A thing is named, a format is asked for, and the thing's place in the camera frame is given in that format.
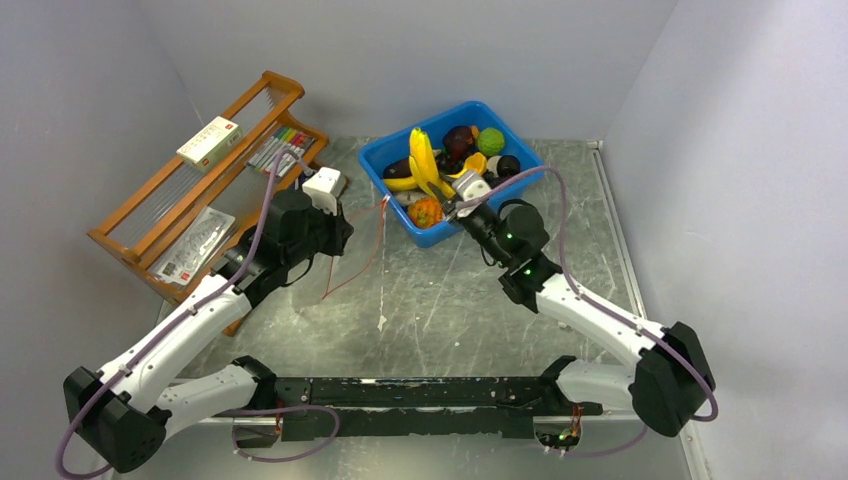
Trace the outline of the yellow banana bunch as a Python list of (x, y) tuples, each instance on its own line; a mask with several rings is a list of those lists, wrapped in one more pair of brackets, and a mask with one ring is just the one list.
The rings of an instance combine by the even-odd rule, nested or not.
[(445, 198), (456, 195), (455, 190), (446, 182), (437, 167), (430, 138), (420, 127), (414, 127), (408, 137), (409, 167), (418, 188), (430, 197), (437, 193)]

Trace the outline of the green bumpy fruit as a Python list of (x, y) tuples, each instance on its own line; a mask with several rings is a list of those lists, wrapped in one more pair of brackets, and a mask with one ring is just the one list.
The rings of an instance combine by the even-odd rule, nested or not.
[(489, 127), (479, 132), (476, 146), (483, 155), (487, 157), (496, 156), (505, 148), (506, 138), (501, 130)]

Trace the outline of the clear zip bag red zipper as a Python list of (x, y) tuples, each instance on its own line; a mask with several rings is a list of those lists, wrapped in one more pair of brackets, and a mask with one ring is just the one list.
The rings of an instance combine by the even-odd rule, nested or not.
[(322, 303), (367, 271), (382, 242), (388, 205), (382, 199), (346, 216), (353, 232), (340, 256), (317, 254), (311, 267), (303, 268), (304, 276), (287, 288), (294, 309)]

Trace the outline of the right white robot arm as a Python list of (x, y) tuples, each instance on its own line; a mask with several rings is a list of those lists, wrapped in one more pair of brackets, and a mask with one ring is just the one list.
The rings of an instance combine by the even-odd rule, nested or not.
[(549, 240), (537, 209), (515, 200), (506, 216), (463, 202), (451, 220), (503, 268), (499, 282), (515, 304), (563, 321), (599, 345), (616, 364), (573, 361), (539, 391), (550, 413), (575, 403), (634, 412), (654, 432), (673, 437), (690, 421), (717, 418), (715, 380), (696, 332), (641, 318), (596, 296), (542, 251)]

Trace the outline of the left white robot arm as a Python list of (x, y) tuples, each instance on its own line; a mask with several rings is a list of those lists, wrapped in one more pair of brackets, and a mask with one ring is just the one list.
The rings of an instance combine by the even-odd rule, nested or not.
[(74, 431), (115, 470), (131, 471), (177, 432), (210, 416), (277, 407), (276, 376), (250, 357), (188, 383), (172, 381), (226, 326), (318, 254), (340, 256), (353, 228), (335, 193), (281, 190), (190, 296), (142, 340), (98, 371), (80, 367), (63, 390)]

